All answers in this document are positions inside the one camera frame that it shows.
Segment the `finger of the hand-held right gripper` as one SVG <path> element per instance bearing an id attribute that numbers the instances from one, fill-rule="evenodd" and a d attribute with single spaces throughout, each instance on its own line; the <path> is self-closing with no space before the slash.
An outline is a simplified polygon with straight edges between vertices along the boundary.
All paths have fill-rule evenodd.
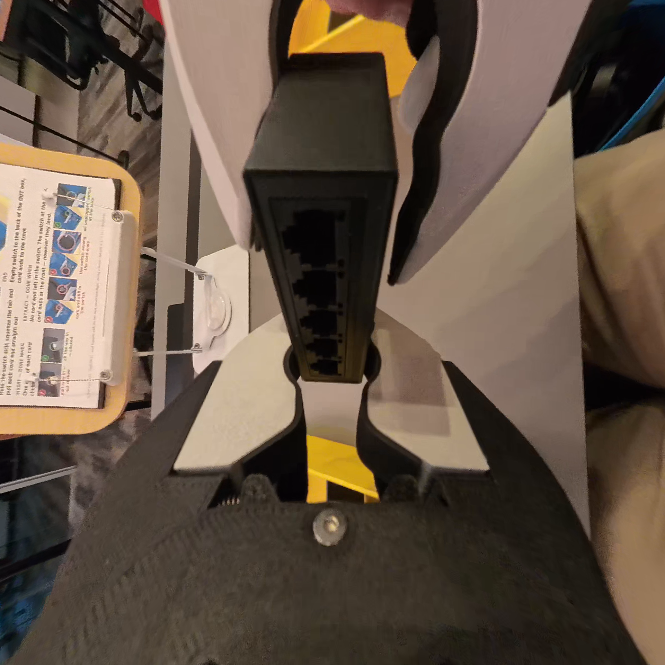
<path id="1" fill-rule="evenodd" d="M 546 112 L 590 1 L 413 1 L 402 92 L 411 183 L 388 282 L 411 279 L 500 180 Z"/>
<path id="2" fill-rule="evenodd" d="M 161 1 L 166 41 L 189 123 L 236 244 L 253 243 L 243 168 L 273 93 L 280 12 L 290 1 Z"/>

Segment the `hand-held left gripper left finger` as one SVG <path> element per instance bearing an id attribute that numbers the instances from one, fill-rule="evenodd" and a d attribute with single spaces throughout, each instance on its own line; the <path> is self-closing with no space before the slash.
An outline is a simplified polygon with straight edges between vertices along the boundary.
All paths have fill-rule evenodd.
<path id="1" fill-rule="evenodd" d="M 217 373 L 173 470 L 220 474 L 237 494 L 246 478 L 262 475 L 279 499 L 305 500 L 307 431 L 283 315 L 256 328 L 213 367 Z"/>

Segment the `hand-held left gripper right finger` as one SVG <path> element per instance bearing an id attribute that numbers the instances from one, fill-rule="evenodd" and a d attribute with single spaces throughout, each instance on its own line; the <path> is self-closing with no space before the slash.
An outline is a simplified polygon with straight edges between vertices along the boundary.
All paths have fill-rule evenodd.
<path id="1" fill-rule="evenodd" d="M 375 313 L 364 374 L 356 449 L 379 497 L 400 478 L 422 495 L 442 476 L 489 472 L 442 357 L 384 311 Z"/>

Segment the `yellow storage bin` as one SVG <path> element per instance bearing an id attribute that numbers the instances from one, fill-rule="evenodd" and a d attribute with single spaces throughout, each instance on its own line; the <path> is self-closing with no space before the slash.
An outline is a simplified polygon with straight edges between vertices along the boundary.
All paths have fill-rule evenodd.
<path id="1" fill-rule="evenodd" d="M 372 472 L 356 448 L 317 436 L 307 436 L 307 503 L 378 503 Z"/>
<path id="2" fill-rule="evenodd" d="M 289 38 L 289 54 L 381 53 L 388 94 L 399 97 L 413 71 L 404 28 L 360 15 L 334 15 L 325 1 L 304 1 Z"/>

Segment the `black network switch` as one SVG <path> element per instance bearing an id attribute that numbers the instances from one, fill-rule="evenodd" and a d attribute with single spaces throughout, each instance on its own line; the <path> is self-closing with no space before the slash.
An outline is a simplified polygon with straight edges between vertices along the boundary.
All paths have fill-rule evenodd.
<path id="1" fill-rule="evenodd" d="M 384 56 L 292 56 L 243 178 L 301 377 L 360 383 L 398 182 Z"/>

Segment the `person's right hand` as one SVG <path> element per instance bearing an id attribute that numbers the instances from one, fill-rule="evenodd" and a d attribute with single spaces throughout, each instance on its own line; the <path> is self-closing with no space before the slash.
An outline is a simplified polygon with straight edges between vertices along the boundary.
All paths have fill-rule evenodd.
<path id="1" fill-rule="evenodd" d="M 360 15 L 372 21 L 405 28 L 414 1 L 326 1 L 330 10 L 341 15 Z"/>

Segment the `blue tote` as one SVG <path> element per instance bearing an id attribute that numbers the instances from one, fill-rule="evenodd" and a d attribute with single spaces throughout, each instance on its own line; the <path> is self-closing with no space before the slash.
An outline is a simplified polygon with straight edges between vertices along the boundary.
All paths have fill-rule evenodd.
<path id="1" fill-rule="evenodd" d="M 608 1 L 572 89 L 576 158 L 664 127 L 664 2 Z"/>

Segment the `white board stand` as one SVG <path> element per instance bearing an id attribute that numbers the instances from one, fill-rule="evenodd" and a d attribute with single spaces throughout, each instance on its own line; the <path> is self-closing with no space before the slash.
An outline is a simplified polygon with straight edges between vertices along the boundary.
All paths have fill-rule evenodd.
<path id="1" fill-rule="evenodd" d="M 137 358 L 191 356 L 196 374 L 224 358 L 249 334 L 249 254 L 237 245 L 199 259 L 195 265 L 143 247 L 141 254 L 193 276 L 192 332 L 188 349 L 138 351 Z"/>

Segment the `white clamp bar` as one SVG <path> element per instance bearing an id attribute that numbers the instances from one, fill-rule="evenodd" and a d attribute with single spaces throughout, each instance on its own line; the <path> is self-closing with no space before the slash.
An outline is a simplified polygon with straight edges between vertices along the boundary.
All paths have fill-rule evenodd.
<path id="1" fill-rule="evenodd" d="M 105 231 L 108 258 L 103 263 L 106 291 L 98 368 L 100 381 L 117 387 L 127 379 L 132 355 L 141 233 L 138 220 L 126 210 L 114 210 Z"/>

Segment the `instruction sheet on board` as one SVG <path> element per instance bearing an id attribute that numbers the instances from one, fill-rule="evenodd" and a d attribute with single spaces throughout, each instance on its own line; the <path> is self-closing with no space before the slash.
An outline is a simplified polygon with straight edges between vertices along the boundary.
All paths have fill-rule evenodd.
<path id="1" fill-rule="evenodd" d="M 134 331 L 140 271 L 143 220 L 142 195 L 136 180 L 120 165 L 108 160 L 44 150 L 27 145 L 1 144 L 1 162 L 39 170 L 58 171 L 76 176 L 117 179 L 121 182 L 121 211 L 131 215 L 128 239 L 123 240 L 121 258 L 126 270 L 124 302 L 116 313 L 120 328 L 116 331 L 115 349 L 119 368 L 114 378 L 117 385 L 106 389 L 104 407 L 88 410 L 63 407 L 1 407 L 1 439 L 34 435 L 82 435 L 97 432 L 118 420 L 129 402 Z"/>

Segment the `person's beige trousers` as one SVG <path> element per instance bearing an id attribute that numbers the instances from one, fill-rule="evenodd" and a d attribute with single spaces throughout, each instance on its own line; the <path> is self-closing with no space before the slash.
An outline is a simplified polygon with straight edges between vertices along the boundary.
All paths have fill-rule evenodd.
<path id="1" fill-rule="evenodd" d="M 583 358 L 656 394 L 586 417 L 591 540 L 620 616 L 664 663 L 664 129 L 575 164 Z"/>

